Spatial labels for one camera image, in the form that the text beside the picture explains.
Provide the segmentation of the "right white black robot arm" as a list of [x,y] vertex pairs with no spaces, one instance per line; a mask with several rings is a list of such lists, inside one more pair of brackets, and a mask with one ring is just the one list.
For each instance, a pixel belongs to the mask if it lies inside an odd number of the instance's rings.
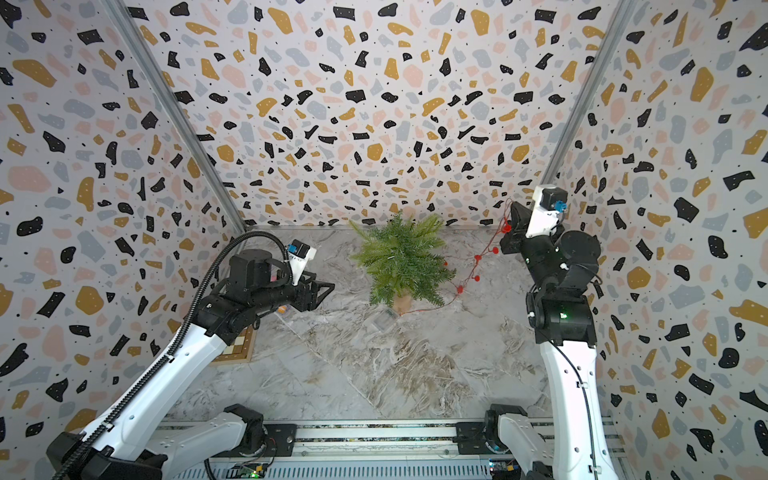
[[596,385],[596,328],[585,295],[598,274],[599,240],[566,231],[560,202],[532,209],[514,202],[500,250],[521,256],[533,280],[527,319],[551,390],[554,451],[527,414],[493,406],[483,435],[494,453],[509,453],[527,479],[615,479]]

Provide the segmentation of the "red string lights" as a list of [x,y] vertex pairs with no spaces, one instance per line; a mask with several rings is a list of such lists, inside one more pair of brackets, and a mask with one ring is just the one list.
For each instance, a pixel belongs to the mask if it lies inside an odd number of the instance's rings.
[[445,307],[450,306],[457,300],[459,300],[464,295],[464,292],[469,283],[479,282],[479,275],[476,273],[476,271],[478,270],[478,267],[480,266],[481,262],[485,257],[489,255],[498,254],[499,248],[495,246],[495,243],[497,242],[497,238],[501,234],[506,234],[510,231],[508,222],[510,218],[509,210],[510,210],[511,204],[512,204],[512,200],[510,198],[507,198],[503,205],[503,214],[502,214],[501,220],[496,225],[496,229],[494,233],[492,234],[492,236],[490,237],[489,241],[484,246],[484,248],[473,256],[473,265],[471,270],[461,281],[459,281],[458,283],[453,283],[453,286],[455,287],[455,291],[453,292],[453,297],[450,300],[446,301],[442,306],[412,309],[404,312],[404,314],[427,313],[427,312],[441,310]]

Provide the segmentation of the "small green christmas tree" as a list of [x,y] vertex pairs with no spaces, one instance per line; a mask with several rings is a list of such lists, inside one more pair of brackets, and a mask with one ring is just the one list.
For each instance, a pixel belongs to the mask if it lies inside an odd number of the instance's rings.
[[393,308],[396,299],[410,296],[436,307],[445,305],[438,287],[453,280],[456,272],[437,253],[445,246],[438,215],[417,221],[398,213],[383,226],[352,228],[361,239],[352,259],[372,280],[371,304]]

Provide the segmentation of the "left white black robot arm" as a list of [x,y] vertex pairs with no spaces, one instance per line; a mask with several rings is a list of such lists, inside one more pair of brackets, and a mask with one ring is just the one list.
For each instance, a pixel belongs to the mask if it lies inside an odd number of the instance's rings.
[[277,450],[264,417],[240,404],[213,419],[159,436],[160,423],[198,375],[247,327],[279,307],[312,311],[334,290],[307,271],[315,248],[293,241],[279,261],[244,250],[230,260],[222,286],[199,298],[172,342],[107,411],[81,433],[62,433],[47,448],[57,479],[170,479],[220,453],[244,458]]

